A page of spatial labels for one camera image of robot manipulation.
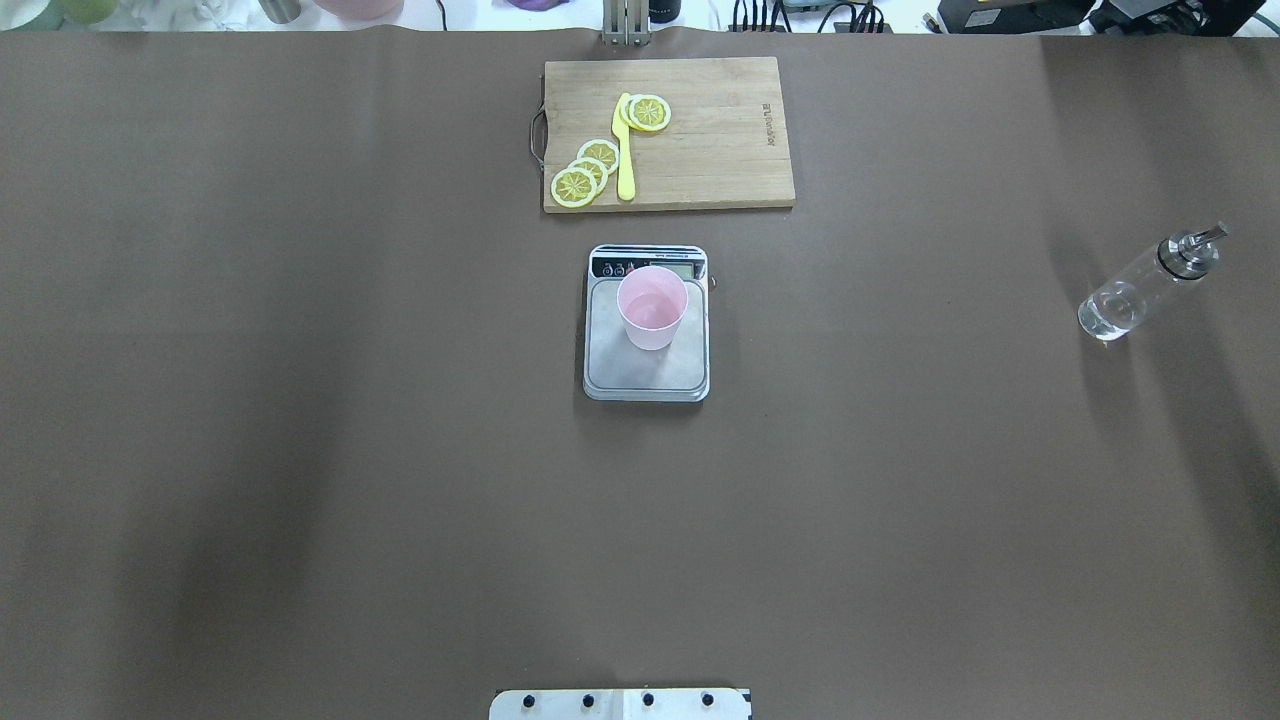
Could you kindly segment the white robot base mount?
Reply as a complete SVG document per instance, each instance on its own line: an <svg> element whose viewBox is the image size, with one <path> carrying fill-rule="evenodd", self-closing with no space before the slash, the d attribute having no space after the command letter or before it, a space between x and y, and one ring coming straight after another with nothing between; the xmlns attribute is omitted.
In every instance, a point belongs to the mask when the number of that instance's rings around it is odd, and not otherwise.
<svg viewBox="0 0 1280 720"><path fill-rule="evenodd" d="M751 694L730 687L513 689L489 719L753 719Z"/></svg>

